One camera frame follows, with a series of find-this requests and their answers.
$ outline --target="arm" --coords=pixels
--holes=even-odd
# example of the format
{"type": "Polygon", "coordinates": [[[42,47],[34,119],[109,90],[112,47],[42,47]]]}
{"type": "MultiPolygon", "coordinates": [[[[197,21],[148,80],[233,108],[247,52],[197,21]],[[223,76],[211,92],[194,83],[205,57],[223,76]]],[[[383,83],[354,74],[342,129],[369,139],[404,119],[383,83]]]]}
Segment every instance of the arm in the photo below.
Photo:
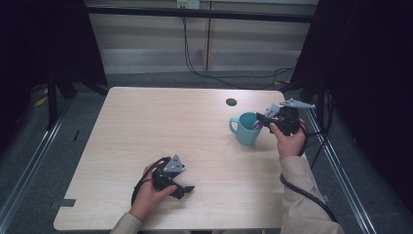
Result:
{"type": "Polygon", "coordinates": [[[125,213],[111,234],[135,234],[142,226],[142,221],[162,202],[162,200],[175,191],[176,186],[172,185],[162,191],[157,191],[152,184],[152,172],[148,174],[137,192],[136,198],[128,213],[125,213]]]}
{"type": "MultiPolygon", "coordinates": [[[[275,124],[270,128],[278,140],[282,174],[286,181],[322,200],[310,166],[305,158],[297,157],[305,136],[300,130],[293,136],[284,136],[275,124]]],[[[284,188],[282,199],[282,233],[344,233],[340,224],[331,221],[328,214],[315,202],[284,188]]]]}

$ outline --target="wooden table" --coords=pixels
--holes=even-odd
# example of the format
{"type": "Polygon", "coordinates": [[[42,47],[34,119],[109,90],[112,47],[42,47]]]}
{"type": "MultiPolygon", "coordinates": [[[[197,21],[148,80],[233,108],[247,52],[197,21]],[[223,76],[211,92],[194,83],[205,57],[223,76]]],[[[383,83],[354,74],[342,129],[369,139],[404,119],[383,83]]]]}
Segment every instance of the wooden table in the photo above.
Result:
{"type": "Polygon", "coordinates": [[[196,187],[181,200],[167,197],[143,229],[281,227],[276,138],[263,129],[254,146],[244,146],[229,130],[231,117],[281,101],[276,91],[111,89],[65,195],[76,203],[59,208],[55,228],[112,229],[144,168],[175,154],[186,166],[175,181],[196,187]]]}

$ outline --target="black curtain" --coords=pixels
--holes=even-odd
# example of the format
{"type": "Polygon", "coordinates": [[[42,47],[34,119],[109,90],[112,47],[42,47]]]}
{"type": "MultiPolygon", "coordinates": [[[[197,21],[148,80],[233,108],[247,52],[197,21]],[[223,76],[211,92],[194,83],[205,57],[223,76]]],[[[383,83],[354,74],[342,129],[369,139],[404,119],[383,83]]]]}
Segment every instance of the black curtain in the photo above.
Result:
{"type": "Polygon", "coordinates": [[[319,1],[319,16],[346,13],[311,25],[293,82],[310,78],[311,97],[324,81],[358,146],[413,212],[413,2],[350,2],[319,1]]]}
{"type": "Polygon", "coordinates": [[[50,74],[69,82],[106,85],[89,15],[48,9],[51,4],[85,6],[83,0],[0,1],[2,147],[27,106],[31,89],[46,84],[50,74]]]}

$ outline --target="cuff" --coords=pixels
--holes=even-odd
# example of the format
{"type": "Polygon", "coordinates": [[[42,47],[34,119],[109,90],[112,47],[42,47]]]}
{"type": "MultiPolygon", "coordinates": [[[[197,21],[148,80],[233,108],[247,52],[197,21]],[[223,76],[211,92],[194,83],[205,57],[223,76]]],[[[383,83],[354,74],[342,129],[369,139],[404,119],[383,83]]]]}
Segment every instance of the cuff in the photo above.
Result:
{"type": "Polygon", "coordinates": [[[116,223],[111,233],[137,233],[141,225],[142,222],[139,219],[132,214],[125,213],[116,223]]]}

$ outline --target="aluminum rail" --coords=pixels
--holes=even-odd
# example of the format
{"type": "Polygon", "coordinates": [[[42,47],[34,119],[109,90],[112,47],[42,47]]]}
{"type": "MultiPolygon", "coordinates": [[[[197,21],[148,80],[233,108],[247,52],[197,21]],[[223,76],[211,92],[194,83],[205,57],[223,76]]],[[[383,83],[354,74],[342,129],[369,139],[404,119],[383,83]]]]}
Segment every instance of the aluminum rail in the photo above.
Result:
{"type": "Polygon", "coordinates": [[[34,152],[18,183],[14,187],[6,202],[2,205],[0,210],[0,234],[6,233],[10,223],[12,222],[12,219],[15,216],[15,213],[18,210],[31,181],[36,176],[36,172],[40,168],[43,159],[48,153],[48,150],[52,145],[58,130],[60,129],[62,118],[67,113],[70,103],[71,101],[65,104],[59,118],[56,120],[56,123],[46,131],[42,141],[34,152]]]}
{"type": "Polygon", "coordinates": [[[62,11],[72,13],[108,14],[108,15],[132,15],[153,17],[185,17],[204,19],[226,19],[226,20],[260,20],[260,21],[283,21],[311,23],[316,20],[313,16],[305,15],[283,15],[267,13],[230,12],[214,10],[191,10],[174,8],[138,8],[120,7],[108,5],[61,5],[61,4],[33,4],[29,11],[62,11]]]}
{"type": "MultiPolygon", "coordinates": [[[[307,109],[307,114],[309,115],[310,122],[316,132],[319,132],[319,125],[317,124],[316,112],[313,109],[307,109]]],[[[361,200],[358,198],[353,185],[351,184],[349,177],[346,174],[346,171],[343,168],[336,152],[334,151],[333,146],[331,145],[328,138],[325,136],[319,135],[319,142],[322,144],[324,142],[324,152],[327,155],[327,159],[330,163],[333,172],[335,173],[338,182],[344,192],[344,195],[349,202],[350,207],[353,210],[353,213],[356,217],[356,220],[363,233],[377,233],[374,228],[373,222],[362,204],[361,200]]]]}

